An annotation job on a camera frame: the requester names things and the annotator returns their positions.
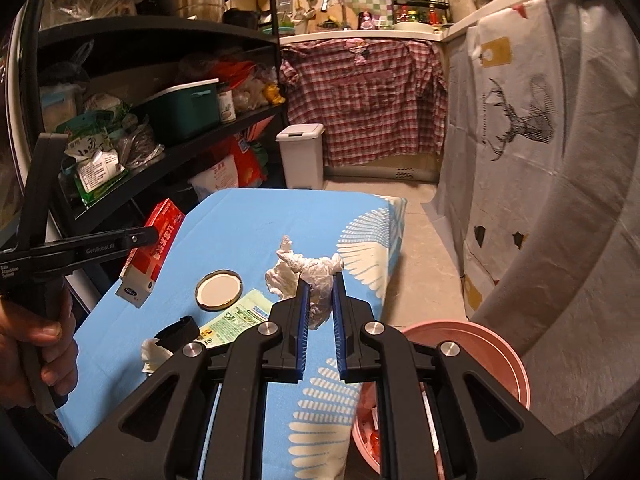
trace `tiled floor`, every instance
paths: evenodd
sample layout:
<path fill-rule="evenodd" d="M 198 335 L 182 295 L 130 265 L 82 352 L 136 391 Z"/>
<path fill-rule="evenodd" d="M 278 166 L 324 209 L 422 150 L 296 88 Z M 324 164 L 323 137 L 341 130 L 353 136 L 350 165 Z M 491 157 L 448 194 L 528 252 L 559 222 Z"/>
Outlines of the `tiled floor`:
<path fill-rule="evenodd" d="M 384 322 L 402 330 L 430 319 L 466 320 L 458 272 L 420 206 L 433 198 L 436 186 L 397 180 L 334 178 L 327 181 L 325 189 L 402 196 L 408 200 L 402 252 L 387 290 Z M 344 478 L 379 478 L 353 442 Z"/>

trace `white trash can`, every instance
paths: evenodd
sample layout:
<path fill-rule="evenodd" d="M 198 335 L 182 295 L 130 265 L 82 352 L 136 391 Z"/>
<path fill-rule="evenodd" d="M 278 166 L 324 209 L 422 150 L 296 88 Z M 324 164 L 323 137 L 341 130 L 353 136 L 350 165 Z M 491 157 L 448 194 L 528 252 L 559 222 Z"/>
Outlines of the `white trash can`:
<path fill-rule="evenodd" d="M 292 124 L 276 136 L 289 189 L 322 189 L 323 132 L 323 124 Z"/>

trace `faucet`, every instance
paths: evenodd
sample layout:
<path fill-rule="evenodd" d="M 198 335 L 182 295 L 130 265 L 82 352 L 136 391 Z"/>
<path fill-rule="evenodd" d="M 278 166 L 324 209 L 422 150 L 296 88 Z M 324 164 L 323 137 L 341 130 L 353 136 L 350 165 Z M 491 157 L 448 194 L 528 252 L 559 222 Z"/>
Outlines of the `faucet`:
<path fill-rule="evenodd" d="M 329 6 L 330 0 L 322 0 L 322 6 L 320 7 L 320 12 L 326 12 L 327 7 Z M 340 6 L 342 7 L 342 30 L 351 30 L 351 26 L 347 21 L 347 8 L 344 6 L 344 0 L 338 0 Z"/>

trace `jar lid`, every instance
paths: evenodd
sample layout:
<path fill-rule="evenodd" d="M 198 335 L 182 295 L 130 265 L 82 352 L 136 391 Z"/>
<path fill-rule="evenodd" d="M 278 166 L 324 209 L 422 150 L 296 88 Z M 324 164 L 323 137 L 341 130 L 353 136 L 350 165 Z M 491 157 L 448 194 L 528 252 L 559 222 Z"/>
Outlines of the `jar lid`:
<path fill-rule="evenodd" d="M 242 294 L 242 280 L 232 270 L 216 270 L 196 285 L 196 303 L 203 310 L 222 310 L 233 305 Z"/>

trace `human hand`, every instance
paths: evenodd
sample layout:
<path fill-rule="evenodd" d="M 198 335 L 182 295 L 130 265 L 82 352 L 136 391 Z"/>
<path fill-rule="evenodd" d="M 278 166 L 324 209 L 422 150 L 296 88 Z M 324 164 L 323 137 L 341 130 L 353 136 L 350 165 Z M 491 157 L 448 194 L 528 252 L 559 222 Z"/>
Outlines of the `human hand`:
<path fill-rule="evenodd" d="M 56 393 L 66 395 L 78 384 L 78 345 L 73 340 L 76 318 L 71 314 L 71 294 L 63 289 L 58 322 L 36 316 L 25 308 L 0 298 L 0 403 L 4 408 L 33 405 L 33 394 L 18 354 L 18 341 L 42 348 L 47 362 L 40 376 Z"/>

